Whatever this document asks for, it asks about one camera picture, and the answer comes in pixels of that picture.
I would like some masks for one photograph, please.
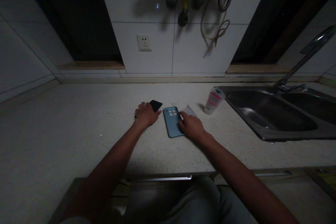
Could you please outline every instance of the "electrical outlet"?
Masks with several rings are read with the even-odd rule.
[[[151,51],[149,35],[137,35],[139,51]]]

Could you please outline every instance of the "blue phone case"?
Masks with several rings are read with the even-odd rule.
[[[164,120],[166,121],[166,127],[168,136],[170,138],[183,136],[184,133],[179,128],[179,121],[181,117],[177,107],[168,107],[163,109]]]

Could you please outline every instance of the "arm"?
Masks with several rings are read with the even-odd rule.
[[[63,220],[83,216],[92,223],[96,221],[99,209],[106,203],[123,175],[140,135],[149,125],[155,123],[161,112],[159,110],[154,113],[149,103],[143,102],[139,105],[133,125],[86,178]]]
[[[184,112],[180,114],[184,119],[179,122],[181,129],[200,144],[258,223],[298,224],[280,200],[243,163],[204,130],[198,118]]]

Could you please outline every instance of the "double sink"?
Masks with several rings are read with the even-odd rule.
[[[336,139],[334,97],[307,87],[276,94],[264,86],[219,88],[261,140]]]

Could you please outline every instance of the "countertop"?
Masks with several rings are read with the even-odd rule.
[[[224,100],[203,113],[210,89],[247,83],[63,84],[0,117],[4,223],[46,223],[76,177],[85,177],[126,132],[142,101],[190,105],[204,128],[249,169],[336,165],[336,141],[261,141]],[[336,90],[308,83],[336,96]],[[126,176],[214,172],[186,137],[169,138],[163,115],[140,137]]]

